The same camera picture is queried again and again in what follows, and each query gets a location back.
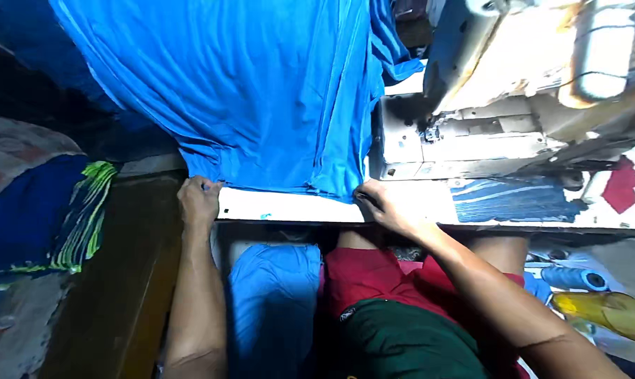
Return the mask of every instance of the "striped fabric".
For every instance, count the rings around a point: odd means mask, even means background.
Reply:
[[[451,188],[460,222],[573,222],[580,207],[567,202],[563,185],[550,177],[477,179]]]

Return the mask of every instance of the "leg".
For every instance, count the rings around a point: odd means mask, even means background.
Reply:
[[[336,247],[360,250],[382,250],[381,233],[377,227],[343,228]]]
[[[470,244],[470,250],[506,274],[524,274],[528,239],[524,237],[481,237]]]

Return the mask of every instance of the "blue fabric scrap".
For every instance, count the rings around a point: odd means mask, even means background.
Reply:
[[[51,0],[91,73],[190,175],[352,202],[371,111],[420,72],[389,0]]]
[[[580,207],[566,201],[563,185],[550,177],[477,179],[451,188],[460,222],[573,222]]]
[[[313,344],[317,246],[248,248],[229,274],[231,378],[297,378]]]

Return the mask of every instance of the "blue fabric pile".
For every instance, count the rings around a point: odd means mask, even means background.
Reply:
[[[563,185],[549,177],[477,179],[451,188],[460,222],[573,222],[580,207],[566,201]]]
[[[317,246],[255,245],[229,274],[231,378],[299,378],[313,345]]]
[[[352,202],[371,111],[423,69],[389,0],[51,0],[105,92],[190,175]]]

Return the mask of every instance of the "cloth pile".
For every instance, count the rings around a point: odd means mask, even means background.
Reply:
[[[19,273],[81,270],[115,172],[65,135],[0,118],[0,288]]]
[[[389,0],[51,0],[107,95],[189,175],[352,202],[385,84],[423,69]]]

